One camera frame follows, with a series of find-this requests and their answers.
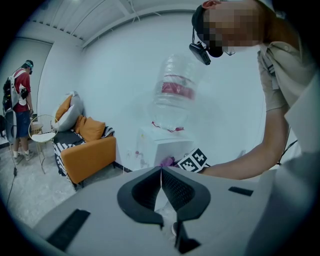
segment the white floor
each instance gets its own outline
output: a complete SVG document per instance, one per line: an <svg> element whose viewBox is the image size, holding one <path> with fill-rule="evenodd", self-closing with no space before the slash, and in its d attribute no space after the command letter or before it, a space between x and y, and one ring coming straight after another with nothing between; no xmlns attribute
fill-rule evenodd
<svg viewBox="0 0 320 256"><path fill-rule="evenodd" d="M17 165L17 176L14 179L7 209L12 217L17 218L33 228L51 209L76 193L73 185L58 173L51 142L43 147L46 159L43 162L43 173L37 155L36 145L30 144L36 156L30 161L23 159ZM14 164L9 148L0 149L0 195L4 205L7 204L14 178ZM112 165L100 170L84 181L85 186L102 179L109 179L123 173Z"/></svg>

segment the person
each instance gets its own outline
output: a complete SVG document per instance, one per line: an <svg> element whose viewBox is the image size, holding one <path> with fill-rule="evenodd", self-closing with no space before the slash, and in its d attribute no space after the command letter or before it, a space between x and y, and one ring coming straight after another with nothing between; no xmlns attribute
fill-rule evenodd
<svg viewBox="0 0 320 256"><path fill-rule="evenodd" d="M311 81L317 65L271 0L209 0L196 9L191 22L207 48L237 51L260 46L257 62L266 104L262 143L238 159L202 170L204 175L236 180L258 176L281 158L289 135L284 115Z"/></svg>
<svg viewBox="0 0 320 256"><path fill-rule="evenodd" d="M20 73L14 81L16 91L19 94L22 90L26 90L28 92L26 98L23 99L20 97L19 102L13 107L16 115L16 139L13 143L13 159L16 165L18 165L23 159L23 156L18 153L20 142L27 161L35 155L33 151L29 150L28 145L30 117L34 112L30 88L30 75L33 67L34 63L31 60L27 60L22 67L14 73L14 76Z"/></svg>

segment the plastic water bottle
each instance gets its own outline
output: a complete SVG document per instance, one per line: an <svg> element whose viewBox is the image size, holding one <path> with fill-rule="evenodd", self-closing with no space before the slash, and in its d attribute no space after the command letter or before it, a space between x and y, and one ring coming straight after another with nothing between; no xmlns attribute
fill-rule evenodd
<svg viewBox="0 0 320 256"><path fill-rule="evenodd" d="M184 126L196 97L199 72L198 63L181 54L162 63L151 110L156 126L170 131Z"/></svg>

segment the beige shirt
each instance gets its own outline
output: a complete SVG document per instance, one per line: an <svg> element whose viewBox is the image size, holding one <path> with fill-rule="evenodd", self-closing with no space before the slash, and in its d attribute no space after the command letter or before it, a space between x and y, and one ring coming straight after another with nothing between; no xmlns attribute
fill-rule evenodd
<svg viewBox="0 0 320 256"><path fill-rule="evenodd" d="M262 60L265 54L272 62L278 89L272 85L272 77ZM260 79L265 96L266 111L288 104L291 107L316 73L317 65L307 47L299 38L299 50L290 44L275 41L261 44L258 52Z"/></svg>

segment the orange cushion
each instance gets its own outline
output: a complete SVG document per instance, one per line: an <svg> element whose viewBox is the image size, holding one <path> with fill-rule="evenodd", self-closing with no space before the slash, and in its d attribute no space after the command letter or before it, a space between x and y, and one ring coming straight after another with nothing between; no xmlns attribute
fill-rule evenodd
<svg viewBox="0 0 320 256"><path fill-rule="evenodd" d="M71 102L72 95L70 95L66 100L61 104L57 112L55 113L55 118L59 121L60 118L68 111L70 108L70 102Z"/></svg>
<svg viewBox="0 0 320 256"><path fill-rule="evenodd" d="M86 121L87 121L87 118L85 116L82 117L80 124L79 124L79 132L76 132L77 134L81 134L81 131L83 130Z"/></svg>
<svg viewBox="0 0 320 256"><path fill-rule="evenodd" d="M101 139L106 123L93 120L89 117L84 126L80 129L80 135L86 142L93 142Z"/></svg>
<svg viewBox="0 0 320 256"><path fill-rule="evenodd" d="M83 118L84 116L81 114L78 116L78 118L76 119L76 122L75 122L75 125L74 127L72 128L75 133L80 133L80 123L81 123L81 119Z"/></svg>

